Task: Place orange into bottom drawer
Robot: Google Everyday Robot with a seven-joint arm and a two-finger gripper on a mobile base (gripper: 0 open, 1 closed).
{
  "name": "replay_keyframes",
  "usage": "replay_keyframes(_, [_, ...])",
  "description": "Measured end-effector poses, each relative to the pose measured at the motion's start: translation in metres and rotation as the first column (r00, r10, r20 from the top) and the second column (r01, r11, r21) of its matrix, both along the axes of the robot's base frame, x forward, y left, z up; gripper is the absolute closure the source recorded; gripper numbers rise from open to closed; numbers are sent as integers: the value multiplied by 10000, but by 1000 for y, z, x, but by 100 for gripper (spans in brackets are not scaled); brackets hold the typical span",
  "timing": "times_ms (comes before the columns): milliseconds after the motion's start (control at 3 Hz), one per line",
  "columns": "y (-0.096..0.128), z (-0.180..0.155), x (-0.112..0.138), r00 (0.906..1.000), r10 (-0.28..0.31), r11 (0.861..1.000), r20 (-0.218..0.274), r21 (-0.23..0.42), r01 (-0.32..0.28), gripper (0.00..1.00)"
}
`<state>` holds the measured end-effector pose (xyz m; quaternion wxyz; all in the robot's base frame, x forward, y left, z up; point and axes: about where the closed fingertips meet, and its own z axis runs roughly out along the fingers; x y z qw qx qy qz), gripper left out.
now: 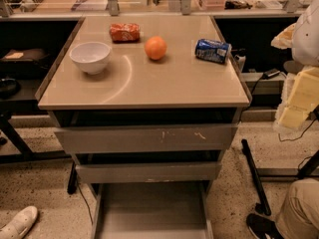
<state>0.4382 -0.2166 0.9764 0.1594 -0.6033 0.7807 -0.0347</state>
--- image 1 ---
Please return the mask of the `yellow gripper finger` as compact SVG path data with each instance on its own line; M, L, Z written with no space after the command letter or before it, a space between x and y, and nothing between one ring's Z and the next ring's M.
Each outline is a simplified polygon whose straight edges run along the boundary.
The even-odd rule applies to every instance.
M319 68L304 66L285 79L281 104L275 114L273 128L277 132L298 130L319 106Z

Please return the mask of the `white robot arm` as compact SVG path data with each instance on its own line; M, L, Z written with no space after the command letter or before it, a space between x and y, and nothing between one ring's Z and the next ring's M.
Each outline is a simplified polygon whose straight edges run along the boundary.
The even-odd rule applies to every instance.
M274 37L271 46L290 48L293 61L301 65L300 72L287 75L275 114L274 129L289 133L319 106L319 0L313 0L296 23Z

